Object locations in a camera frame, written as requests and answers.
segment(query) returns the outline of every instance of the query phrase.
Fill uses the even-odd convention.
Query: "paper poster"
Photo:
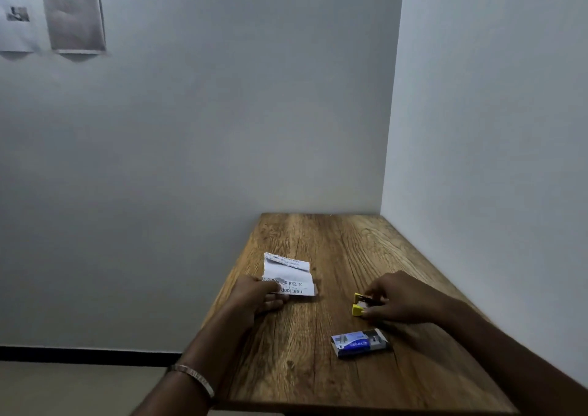
[[[60,54],[106,51],[100,0],[43,0],[51,48]]]
[[[282,287],[281,293],[291,295],[315,294],[311,264],[308,261],[285,258],[284,256],[266,252],[263,254],[262,280],[277,281]]]
[[[28,0],[0,0],[0,51],[33,52],[36,34]]]

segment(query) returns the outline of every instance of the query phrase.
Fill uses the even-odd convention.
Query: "wooden table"
[[[514,412],[479,364],[432,324],[394,325],[392,350],[340,360],[330,336],[365,330],[354,292],[398,270],[467,299],[380,216],[263,214],[207,319],[240,274],[261,275],[263,253],[309,261],[319,296],[293,298],[256,321],[218,390],[217,408],[379,414]]]

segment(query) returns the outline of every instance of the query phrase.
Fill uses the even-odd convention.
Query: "forearm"
[[[246,331],[238,312],[238,309],[231,307],[222,308],[177,361],[202,374],[215,391]],[[204,415],[209,406],[210,399],[201,384],[185,373],[171,371],[159,381],[133,415]]]
[[[459,342],[524,414],[584,414],[588,391],[484,320],[448,299],[435,322]]]

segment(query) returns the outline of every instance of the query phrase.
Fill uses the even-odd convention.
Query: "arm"
[[[260,312],[281,308],[287,295],[278,295],[274,281],[243,276],[237,279],[226,303],[200,330],[180,360],[196,370],[218,390],[220,381],[243,334]],[[210,398],[201,384],[185,373],[170,371],[147,395],[132,416],[205,415]]]
[[[524,414],[585,414],[588,391],[484,320],[466,303],[405,272],[386,274],[366,295],[384,299],[365,310],[370,320],[435,323],[480,363]]]

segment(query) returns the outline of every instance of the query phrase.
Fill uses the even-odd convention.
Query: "hand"
[[[289,295],[276,293],[280,285],[275,281],[261,281],[251,275],[237,278],[225,306],[238,313],[246,328],[254,325],[255,315],[284,306]]]
[[[381,276],[364,294],[384,300],[381,306],[365,309],[362,317],[400,323],[437,323],[452,300],[403,271]]]

